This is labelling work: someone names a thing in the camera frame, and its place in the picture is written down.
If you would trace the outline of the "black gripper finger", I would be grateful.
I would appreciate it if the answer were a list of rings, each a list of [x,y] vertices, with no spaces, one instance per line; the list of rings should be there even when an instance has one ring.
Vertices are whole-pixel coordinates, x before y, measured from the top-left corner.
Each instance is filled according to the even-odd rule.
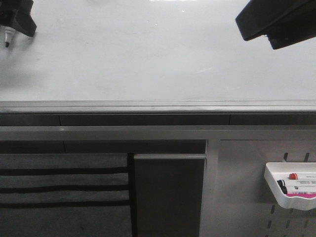
[[[251,0],[236,24],[245,41],[265,35],[273,49],[284,48],[316,36],[316,2]]]
[[[31,17],[33,0],[1,0],[0,24],[33,37],[37,25]]]

